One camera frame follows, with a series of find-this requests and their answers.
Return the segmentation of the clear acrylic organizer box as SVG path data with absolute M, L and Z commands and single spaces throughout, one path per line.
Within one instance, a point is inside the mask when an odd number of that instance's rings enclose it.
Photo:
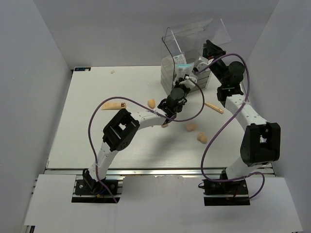
M 169 94 L 177 78 L 193 74 L 200 88 L 207 88 L 211 63 L 203 57 L 203 47 L 209 40 L 217 46 L 231 41 L 226 27 L 220 18 L 192 22 L 168 27 L 162 36 L 160 83 Z

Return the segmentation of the white blue sachet packet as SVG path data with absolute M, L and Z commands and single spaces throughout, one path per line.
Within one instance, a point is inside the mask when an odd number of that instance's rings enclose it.
M 173 57 L 173 68 L 175 72 L 180 72 L 186 67 L 186 58 L 183 53 Z

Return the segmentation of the beige makeup tube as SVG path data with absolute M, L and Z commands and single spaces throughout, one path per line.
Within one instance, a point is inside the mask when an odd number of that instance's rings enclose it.
M 120 109 L 126 109 L 125 102 L 106 102 L 101 107 L 101 110 L 120 110 Z

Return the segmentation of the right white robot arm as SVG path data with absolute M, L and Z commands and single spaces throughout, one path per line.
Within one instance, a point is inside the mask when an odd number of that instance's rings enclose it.
M 222 171 L 216 183 L 224 193 L 232 193 L 237 188 L 237 181 L 252 176 L 262 165 L 277 161 L 280 157 L 281 127 L 278 123 L 268 122 L 261 117 L 248 101 L 250 85 L 246 92 L 242 91 L 241 82 L 250 82 L 250 75 L 245 60 L 238 54 L 239 61 L 226 65 L 223 58 L 228 57 L 222 48 L 207 40 L 203 45 L 203 57 L 210 60 L 207 66 L 220 82 L 217 99 L 222 106 L 232 113 L 232 117 L 217 131 L 211 139 L 218 135 L 236 119 L 244 131 L 240 156 Z

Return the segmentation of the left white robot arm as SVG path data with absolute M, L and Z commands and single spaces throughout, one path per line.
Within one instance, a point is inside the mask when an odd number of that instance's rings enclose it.
M 187 102 L 187 94 L 195 86 L 196 81 L 180 78 L 175 82 L 170 94 L 155 109 L 146 108 L 145 111 L 138 113 L 130 113 L 126 109 L 119 110 L 103 129 L 99 152 L 95 151 L 90 135 L 91 124 L 95 117 L 93 113 L 88 126 L 88 138 L 95 162 L 92 167 L 83 171 L 86 188 L 93 194 L 99 193 L 116 154 L 129 146 L 138 130 L 175 121 L 177 113 L 182 111 Z

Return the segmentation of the beige makeup sponge far left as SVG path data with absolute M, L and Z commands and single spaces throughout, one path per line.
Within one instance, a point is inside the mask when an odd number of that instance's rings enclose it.
M 154 99 L 148 100 L 147 104 L 150 109 L 154 109 L 156 107 L 156 103 Z

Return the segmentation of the beige makeup sponge right upper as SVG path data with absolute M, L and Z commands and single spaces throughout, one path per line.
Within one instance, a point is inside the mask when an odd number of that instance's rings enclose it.
M 187 124 L 186 125 L 186 130 L 188 132 L 192 132 L 195 131 L 197 129 L 197 124 Z

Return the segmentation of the beige makeup sponge right lower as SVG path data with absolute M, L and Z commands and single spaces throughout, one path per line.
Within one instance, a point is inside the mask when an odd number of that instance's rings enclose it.
M 203 144 L 206 144 L 207 143 L 207 136 L 203 132 L 201 132 L 197 135 L 197 140 Z

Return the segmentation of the beige rose-gold lipstick pen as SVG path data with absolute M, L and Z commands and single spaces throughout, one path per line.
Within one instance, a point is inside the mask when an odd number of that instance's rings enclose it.
M 207 107 L 213 109 L 214 111 L 216 111 L 216 112 L 218 112 L 218 113 L 220 113 L 220 114 L 223 114 L 223 113 L 224 113 L 224 111 L 223 111 L 222 109 L 218 108 L 217 106 L 215 106 L 215 105 L 213 105 L 213 104 L 211 104 L 211 103 L 205 102 L 205 106 L 207 106 Z

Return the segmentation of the left blue table label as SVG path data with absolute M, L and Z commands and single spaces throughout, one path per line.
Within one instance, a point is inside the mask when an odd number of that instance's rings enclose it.
M 75 67 L 74 72 L 85 72 L 85 71 L 90 71 L 91 67 Z

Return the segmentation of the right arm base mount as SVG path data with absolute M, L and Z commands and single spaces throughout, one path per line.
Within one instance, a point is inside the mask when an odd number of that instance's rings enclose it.
M 245 180 L 215 183 L 202 180 L 198 188 L 204 191 L 205 206 L 248 206 L 250 205 Z

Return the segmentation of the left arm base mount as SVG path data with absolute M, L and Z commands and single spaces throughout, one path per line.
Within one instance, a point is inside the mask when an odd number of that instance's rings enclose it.
M 73 194 L 71 198 L 72 203 L 112 203 L 116 204 L 121 198 L 122 182 L 120 180 L 103 180 L 103 183 L 109 188 L 113 194 L 111 197 L 109 191 L 98 183 L 94 190 L 91 190 L 89 185 L 83 179 L 76 179 Z

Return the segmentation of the aluminium rail front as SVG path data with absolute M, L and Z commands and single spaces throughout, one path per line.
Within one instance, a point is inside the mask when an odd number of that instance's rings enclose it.
M 207 176 L 219 176 L 223 168 L 206 168 L 204 173 Z M 258 168 L 259 171 L 267 176 L 275 176 L 272 165 L 266 165 Z M 82 175 L 82 169 L 46 169 L 44 174 L 47 175 Z M 107 176 L 126 176 L 126 175 L 201 175 L 201 170 L 199 168 L 155 168 L 155 169 L 109 169 Z

